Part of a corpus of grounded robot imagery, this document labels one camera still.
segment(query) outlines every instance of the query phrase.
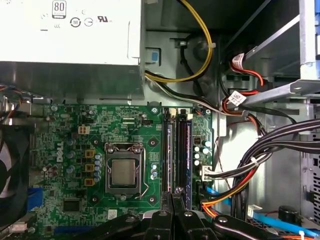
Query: red wire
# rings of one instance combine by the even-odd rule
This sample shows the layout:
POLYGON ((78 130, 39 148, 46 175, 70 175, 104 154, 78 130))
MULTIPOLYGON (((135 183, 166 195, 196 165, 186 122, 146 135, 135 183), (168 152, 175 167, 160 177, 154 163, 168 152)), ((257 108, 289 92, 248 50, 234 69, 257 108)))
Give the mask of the red wire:
POLYGON ((261 86, 263 86, 265 84, 264 79, 262 78, 262 76, 259 73, 257 73, 256 71, 252 71, 252 70, 249 70, 249 69, 240 69, 240 68, 235 67, 232 63, 230 64, 230 67, 231 67, 232 71, 234 71, 234 72, 244 73, 244 74, 251 74, 251 75, 256 76, 260 80, 261 86))

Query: cable tie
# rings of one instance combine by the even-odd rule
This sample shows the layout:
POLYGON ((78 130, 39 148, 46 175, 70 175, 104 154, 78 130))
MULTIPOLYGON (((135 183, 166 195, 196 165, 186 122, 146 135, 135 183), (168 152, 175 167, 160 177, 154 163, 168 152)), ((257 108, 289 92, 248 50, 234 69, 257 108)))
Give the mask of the cable tie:
POLYGON ((244 117, 244 118, 247 118, 249 116, 249 111, 248 110, 243 110, 241 116, 244 117))
POLYGON ((305 240, 305 232, 300 230, 299 235, 301 236, 301 240, 305 240))
POLYGON ((254 163, 254 165, 255 165, 256 167, 259 167, 259 163, 257 162, 257 159, 255 159, 255 158, 252 156, 250 160, 251 160, 251 162, 254 163))
POLYGON ((211 48, 211 49, 216 48, 216 43, 213 42, 213 43, 208 44, 208 48, 211 48))

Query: capacitor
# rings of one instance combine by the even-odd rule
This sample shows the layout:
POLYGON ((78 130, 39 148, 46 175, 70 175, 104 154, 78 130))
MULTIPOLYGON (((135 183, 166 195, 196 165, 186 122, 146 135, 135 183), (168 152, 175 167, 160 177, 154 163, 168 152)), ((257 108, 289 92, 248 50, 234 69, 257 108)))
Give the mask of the capacitor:
POLYGON ((99 181, 100 181, 100 179, 101 179, 101 177, 96 176, 96 177, 94 177, 94 179, 93 179, 93 180, 94 180, 94 182, 95 182, 95 183, 97 183, 97 182, 99 182, 99 181))
POLYGON ((72 159, 75 155, 76 155, 76 153, 75 153, 74 151, 70 151, 70 152, 68 152, 65 156, 66 156, 68 159, 72 159))
POLYGON ((212 146, 212 143, 210 141, 208 141, 208 140, 204 140, 202 142, 202 144, 203 144, 203 146, 205 146, 207 148, 211 148, 211 146, 212 146))
POLYGON ((193 158, 194 158, 194 159, 199 159, 199 158, 200 158, 200 154, 199 154, 199 153, 193 154, 193 158))
POLYGON ((198 152, 200 151, 200 147, 194 146, 194 147, 193 147, 193 151, 194 151, 195 153, 198 153, 198 152))
POLYGON ((50 167, 50 168, 48 169, 48 172, 52 173, 52 172, 56 172, 57 170, 58 170, 57 165, 53 165, 52 167, 50 167))
POLYGON ((154 164, 154 163, 152 163, 152 164, 151 164, 151 168, 152 168, 153 170, 156 170, 156 169, 157 169, 157 165, 154 164))
POLYGON ((102 157, 101 153, 97 153, 96 155, 94 155, 94 159, 97 159, 97 160, 101 159, 101 157, 102 157))
POLYGON ((44 166, 44 167, 42 168, 42 171, 46 172, 46 171, 48 171, 49 168, 51 168, 51 167, 52 167, 52 165, 51 165, 51 164, 48 164, 48 165, 46 165, 46 166, 44 166))
POLYGON ((95 161, 94 161, 94 164, 95 164, 95 165, 100 165, 100 164, 101 164, 101 161, 100 161, 100 160, 95 160, 95 161))
POLYGON ((203 154, 208 154, 209 153, 209 149, 206 148, 206 147, 203 147, 201 151, 202 151, 203 154))
POLYGON ((67 169, 65 170, 67 174, 72 174, 75 170, 75 166, 70 165, 69 167, 67 167, 67 169))
POLYGON ((95 177, 100 177, 100 174, 101 174, 101 171, 95 171, 95 172, 93 173, 93 176, 95 176, 95 177))
POLYGON ((72 145, 75 145, 76 144, 76 140, 74 138, 69 138, 67 141, 66 141, 66 144, 68 146, 72 146, 72 145))
POLYGON ((157 173, 156 171, 154 171, 154 172, 152 173, 152 176, 153 176, 153 179, 155 179, 155 178, 157 178, 158 173, 157 173))
POLYGON ((56 171, 53 171, 53 172, 49 172, 48 173, 48 177, 49 178, 54 178, 54 177, 56 177, 58 175, 58 173, 56 172, 56 171))

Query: ram slot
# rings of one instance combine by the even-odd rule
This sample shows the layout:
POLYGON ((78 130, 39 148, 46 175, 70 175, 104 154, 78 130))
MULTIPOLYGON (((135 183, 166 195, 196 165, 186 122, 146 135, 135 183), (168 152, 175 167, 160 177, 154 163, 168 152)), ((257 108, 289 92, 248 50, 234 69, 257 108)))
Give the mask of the ram slot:
POLYGON ((173 125, 168 125, 167 130, 167 166, 166 166, 166 172, 167 172, 167 191, 172 192, 173 191, 173 125))
POLYGON ((182 112, 176 118, 176 186, 182 187, 185 194, 185 207, 192 205, 192 123, 187 120, 187 114, 182 112))
POLYGON ((162 124, 162 144, 161 144, 161 158, 162 158, 162 191, 169 191, 169 176, 168 176, 168 131, 170 125, 170 113, 168 108, 163 109, 163 124, 162 124))

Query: screw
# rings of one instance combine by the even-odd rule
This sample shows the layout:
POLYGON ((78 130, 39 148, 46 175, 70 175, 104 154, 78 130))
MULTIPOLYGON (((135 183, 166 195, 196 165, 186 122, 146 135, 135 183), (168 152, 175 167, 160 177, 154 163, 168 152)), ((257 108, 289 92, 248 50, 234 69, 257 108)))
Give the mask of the screw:
POLYGON ((182 187, 177 186, 177 187, 175 188, 175 193, 177 193, 177 194, 182 193, 183 190, 184 190, 184 189, 183 189, 182 187))
POLYGON ((36 232, 36 229, 32 226, 28 228, 28 233, 34 234, 36 232))
POLYGON ((56 105, 51 106, 51 110, 53 112, 56 112, 58 110, 58 107, 56 105))
POLYGON ((164 216, 167 216, 168 214, 165 212, 165 211, 161 211, 160 213, 159 213, 159 216, 161 216, 161 217, 164 217, 164 216))
POLYGON ((140 148, 135 148, 134 149, 134 153, 135 154, 140 154, 141 153, 141 149, 140 148))
POLYGON ((125 220, 127 223, 132 223, 135 221, 135 218, 134 217, 128 217, 126 220, 125 220))
POLYGON ((127 196, 126 196, 126 195, 121 195, 121 196, 120 196, 120 201, 123 202, 123 201, 125 201, 126 199, 127 199, 127 196))
POLYGON ((221 217, 218 218, 218 221, 220 223, 226 223, 226 222, 228 222, 228 219, 226 219, 224 216, 221 216, 221 217))
POLYGON ((192 214, 191 211, 186 211, 186 212, 184 213, 184 215, 185 215, 186 217, 191 217, 193 214, 192 214))
POLYGON ((158 108, 153 107, 153 108, 151 109, 151 112, 153 112, 154 114, 156 114, 156 113, 158 112, 158 108))

